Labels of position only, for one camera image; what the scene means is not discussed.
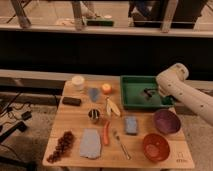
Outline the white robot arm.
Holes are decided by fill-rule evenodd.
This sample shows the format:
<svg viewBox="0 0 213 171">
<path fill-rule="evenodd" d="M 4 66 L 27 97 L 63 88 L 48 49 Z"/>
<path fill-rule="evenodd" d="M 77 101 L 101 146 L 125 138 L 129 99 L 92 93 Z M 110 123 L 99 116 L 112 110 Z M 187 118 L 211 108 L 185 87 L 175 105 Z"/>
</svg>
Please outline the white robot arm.
<svg viewBox="0 0 213 171">
<path fill-rule="evenodd" d="M 158 93 L 163 97 L 172 95 L 213 126 L 213 97 L 187 85 L 188 76 L 189 70 L 184 64 L 173 64 L 155 77 Z"/>
</svg>

